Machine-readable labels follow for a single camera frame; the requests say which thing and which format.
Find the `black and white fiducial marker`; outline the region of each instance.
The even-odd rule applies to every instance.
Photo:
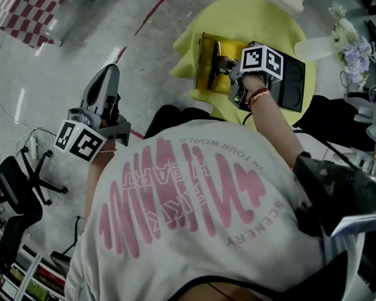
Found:
[[[91,162],[100,152],[106,138],[89,126],[64,119],[55,140],[55,147],[64,153]]]
[[[241,72],[264,71],[277,80],[283,79],[284,59],[277,51],[261,45],[243,49]]]

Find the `flower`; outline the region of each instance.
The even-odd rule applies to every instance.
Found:
[[[332,31],[332,36],[335,40],[335,47],[338,50],[346,48],[349,45],[354,45],[358,41],[358,33],[353,24],[347,19],[343,18],[337,21]]]
[[[348,73],[353,83],[364,86],[368,78],[370,59],[373,61],[375,53],[365,37],[359,36],[353,24],[345,18],[345,10],[329,8],[329,12],[337,19],[332,37],[338,56],[345,64],[345,72]]]
[[[370,56],[372,54],[372,46],[364,36],[359,39],[358,48],[367,56]]]

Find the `yellow tablecloth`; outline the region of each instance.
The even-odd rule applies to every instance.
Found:
[[[200,52],[202,33],[250,43],[257,41],[295,57],[294,45],[306,40],[297,23],[282,9],[266,0],[218,0],[205,8],[174,43],[175,51],[184,57],[172,70],[174,77],[194,78]],[[313,62],[306,64],[305,92],[302,112],[281,109],[290,125],[295,124],[308,109],[315,91],[316,73]],[[193,89],[191,97],[213,105],[212,116],[241,124],[247,112],[237,109],[226,94]],[[254,127],[248,119],[246,125]]]

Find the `cable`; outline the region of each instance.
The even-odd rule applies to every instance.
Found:
[[[17,144],[16,144],[16,148],[15,148],[15,151],[14,151],[14,157],[17,157],[17,155],[21,152],[21,150],[18,150],[18,145],[19,145],[19,142],[23,142],[24,145],[23,147],[26,146],[28,140],[31,138],[31,136],[35,133],[35,132],[44,132],[44,136],[46,137],[47,134],[50,135],[50,141],[51,141],[51,147],[50,147],[50,150],[53,149],[53,145],[54,145],[54,142],[53,142],[53,138],[52,136],[57,136],[56,133],[54,133],[49,127],[45,126],[45,125],[38,125],[37,127],[35,127],[34,129],[31,129],[30,132],[28,132],[27,134],[23,135],[22,137],[20,138],[8,138],[6,139],[6,141],[4,143],[0,143],[0,147],[4,146],[7,144],[7,142],[9,140],[17,140]]]
[[[218,288],[216,288],[213,284],[211,283],[207,283],[209,284],[214,290],[218,291],[219,293],[223,294],[227,299],[229,299],[230,301],[235,301],[233,298],[229,297],[228,295],[226,295],[223,291],[220,291]]]
[[[344,74],[345,80],[347,81],[347,84],[346,84],[346,85],[344,85],[344,83],[343,83],[343,74]],[[341,81],[342,86],[343,86],[345,89],[347,89],[347,91],[348,91],[348,88],[350,87],[350,85],[351,85],[351,83],[352,83],[352,79],[351,79],[351,81],[349,82],[349,81],[348,81],[347,73],[346,73],[345,71],[343,71],[343,70],[340,72],[340,81]]]
[[[305,132],[304,130],[293,130],[293,132],[296,133],[296,134],[308,134],[308,135],[312,136],[314,139],[316,139],[317,141],[321,142],[324,146],[328,147],[334,153],[336,153],[339,156],[339,158],[341,158],[347,165],[349,165],[350,167],[352,167],[354,169],[358,169],[358,167],[355,166],[354,164],[352,164],[350,162],[350,160],[345,155],[343,155],[338,150],[336,150],[336,148],[334,148],[332,145],[330,145],[327,141],[322,140],[319,137],[316,137],[315,135],[312,135],[311,133]]]
[[[243,125],[245,125],[246,120],[247,120],[248,118],[250,118],[251,115],[252,115],[252,113],[247,114],[247,116],[245,117],[245,119],[244,119],[244,121],[243,121]]]

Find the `purple flower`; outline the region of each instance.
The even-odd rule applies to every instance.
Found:
[[[360,60],[362,72],[369,70],[369,57],[363,56]]]
[[[343,50],[344,59],[348,66],[356,66],[360,60],[361,52],[359,52],[356,46],[351,46]]]
[[[362,36],[358,41],[358,48],[360,51],[367,56],[370,56],[372,53],[372,47],[370,46],[370,43],[366,40],[364,36]]]
[[[347,66],[345,71],[350,75],[353,83],[359,83],[362,80],[361,73],[357,66]]]

